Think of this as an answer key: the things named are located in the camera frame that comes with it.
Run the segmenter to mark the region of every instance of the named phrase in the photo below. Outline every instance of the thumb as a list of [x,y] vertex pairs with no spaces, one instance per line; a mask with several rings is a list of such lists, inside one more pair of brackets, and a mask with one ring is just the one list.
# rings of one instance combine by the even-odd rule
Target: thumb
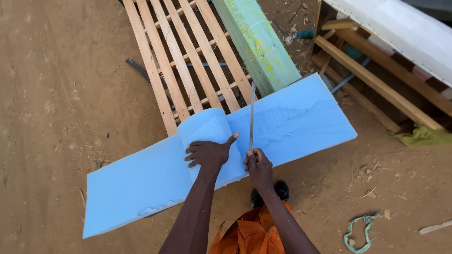
[[227,139],[225,145],[227,145],[228,147],[230,147],[230,146],[232,145],[232,143],[234,143],[234,142],[237,140],[237,138],[239,137],[239,135],[240,135],[240,134],[239,134],[238,132],[232,134],[232,136],[230,136],[230,137]]
[[256,157],[253,152],[248,151],[246,152],[246,156],[248,158],[248,170],[254,170],[256,169]]

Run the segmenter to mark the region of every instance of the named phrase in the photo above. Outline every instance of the blue foam sheet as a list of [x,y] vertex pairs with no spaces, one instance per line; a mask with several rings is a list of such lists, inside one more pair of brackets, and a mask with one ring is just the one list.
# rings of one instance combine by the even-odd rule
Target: blue foam sheet
[[[215,189],[247,176],[242,161],[248,150],[250,107],[228,116],[217,108],[184,121],[178,133],[87,175],[83,238],[102,234],[185,200],[199,166],[183,158],[189,143],[223,143],[240,132]],[[354,139],[356,132],[317,74],[255,103],[254,147],[274,166]]]

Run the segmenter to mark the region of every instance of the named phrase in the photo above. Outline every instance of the black shoe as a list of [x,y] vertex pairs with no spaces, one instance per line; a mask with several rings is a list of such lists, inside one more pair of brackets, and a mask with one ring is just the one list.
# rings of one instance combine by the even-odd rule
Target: black shoe
[[279,199],[289,202],[289,186],[283,180],[279,181],[275,185],[275,191]]
[[257,192],[256,189],[253,189],[251,192],[251,207],[254,209],[256,207],[262,207],[264,206],[264,200],[259,195],[259,192]]

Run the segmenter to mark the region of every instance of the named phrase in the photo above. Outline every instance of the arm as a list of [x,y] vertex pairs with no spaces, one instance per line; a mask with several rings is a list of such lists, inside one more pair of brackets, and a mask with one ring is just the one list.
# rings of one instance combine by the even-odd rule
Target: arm
[[185,151],[191,153],[184,158],[192,160],[188,166],[199,164],[201,168],[159,254],[206,253],[215,182],[238,136],[239,133],[234,133],[224,144],[196,141]]
[[253,152],[246,152],[246,155],[247,158],[244,161],[247,165],[246,169],[254,187],[267,205],[278,234],[281,236],[285,252],[288,254],[320,254],[273,189],[273,164],[261,149],[255,148]]

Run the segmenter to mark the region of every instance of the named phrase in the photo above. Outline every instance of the dirt ground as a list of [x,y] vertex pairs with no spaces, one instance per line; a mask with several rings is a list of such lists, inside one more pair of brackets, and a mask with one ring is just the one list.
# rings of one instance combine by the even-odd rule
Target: dirt ground
[[[86,174],[167,137],[151,87],[123,62],[142,65],[124,8],[115,0],[0,3],[0,254],[157,253],[181,205],[81,238]],[[290,30],[301,2],[259,3]],[[316,2],[306,4],[309,22],[298,29],[313,26]],[[300,56],[307,49],[288,47],[300,68],[309,69]],[[452,147],[408,148],[350,98],[338,101],[358,137],[274,169],[303,230],[321,253],[351,253],[342,240],[348,221],[388,209],[366,253],[452,252],[452,227],[416,232],[452,219]],[[376,163],[372,179],[359,173]],[[215,191],[209,242],[250,209],[251,189],[245,178]],[[369,190],[375,198],[359,198]],[[357,245],[362,230],[354,228]]]

